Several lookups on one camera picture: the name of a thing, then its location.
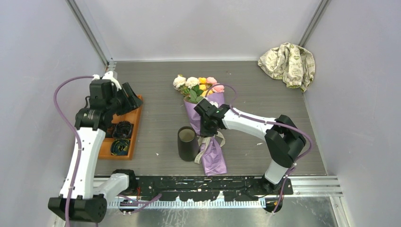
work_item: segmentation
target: white wall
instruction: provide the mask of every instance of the white wall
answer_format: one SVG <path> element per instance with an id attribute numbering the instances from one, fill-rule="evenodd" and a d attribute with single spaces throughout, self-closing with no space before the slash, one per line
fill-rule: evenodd
<path id="1" fill-rule="evenodd" d="M 355 226 L 399 226 L 401 1 L 331 1 L 306 48 L 305 93 L 329 173 Z"/>
<path id="2" fill-rule="evenodd" d="M 68 78 L 102 73 L 103 65 L 63 0 L 6 1 L 0 31 L 0 226 L 46 226 L 48 199 L 58 196 L 74 143 L 53 91 Z M 89 83 L 60 92 L 70 120 Z"/>
<path id="3" fill-rule="evenodd" d="M 257 59 L 298 43 L 319 2 L 77 0 L 117 61 Z"/>

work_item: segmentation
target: metal corner post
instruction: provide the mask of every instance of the metal corner post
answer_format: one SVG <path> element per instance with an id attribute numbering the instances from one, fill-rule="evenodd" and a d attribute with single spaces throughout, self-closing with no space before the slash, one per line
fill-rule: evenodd
<path id="1" fill-rule="evenodd" d="M 302 35 L 301 40 L 299 41 L 299 46 L 304 47 L 306 42 L 308 42 L 309 37 L 311 36 L 314 28 L 319 23 L 320 19 L 324 11 L 326 10 L 327 6 L 329 5 L 331 0 L 321 0 L 314 15 L 312 16 L 311 21 L 309 22 L 308 27 L 306 28 L 304 34 Z"/>
<path id="2" fill-rule="evenodd" d="M 100 60 L 103 62 L 105 66 L 108 66 L 109 61 L 103 52 L 102 48 L 100 47 L 98 41 L 95 38 L 95 35 L 93 34 L 92 30 L 90 29 L 87 21 L 85 20 L 84 16 L 82 15 L 81 10 L 79 9 L 77 3 L 75 0 L 66 0 L 67 4 L 71 8 L 71 11 L 74 13 L 75 17 L 77 18 L 77 21 L 82 27 L 82 30 L 84 30 L 84 33 L 88 37 L 88 40 L 92 44 L 93 48 L 95 49 L 96 53 L 99 55 Z"/>

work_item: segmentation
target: pink rose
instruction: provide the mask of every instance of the pink rose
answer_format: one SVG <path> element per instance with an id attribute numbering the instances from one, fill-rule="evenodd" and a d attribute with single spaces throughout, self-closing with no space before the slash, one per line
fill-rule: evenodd
<path id="1" fill-rule="evenodd" d="M 212 91 L 216 93 L 224 92 L 224 86 L 223 85 L 217 85 L 215 87 L 212 87 Z"/>
<path id="2" fill-rule="evenodd" d="M 209 84 L 217 84 L 217 80 L 214 79 L 213 77 L 208 77 L 206 79 L 206 82 L 208 82 Z"/>

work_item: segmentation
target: black vase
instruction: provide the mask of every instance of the black vase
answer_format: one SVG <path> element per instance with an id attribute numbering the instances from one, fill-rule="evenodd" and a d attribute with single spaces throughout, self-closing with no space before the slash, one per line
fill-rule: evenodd
<path id="1" fill-rule="evenodd" d="M 194 161 L 199 153 L 198 140 L 195 130 L 184 126 L 178 130 L 178 155 L 184 161 Z"/>

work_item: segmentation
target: patterned cloth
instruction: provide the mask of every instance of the patterned cloth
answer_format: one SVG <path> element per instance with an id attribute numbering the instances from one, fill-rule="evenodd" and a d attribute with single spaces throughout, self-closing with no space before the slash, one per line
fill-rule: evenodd
<path id="1" fill-rule="evenodd" d="M 282 79 L 289 88 L 305 92 L 314 79 L 315 64 L 312 53 L 295 44 L 285 43 L 262 55 L 258 65 L 273 79 Z"/>

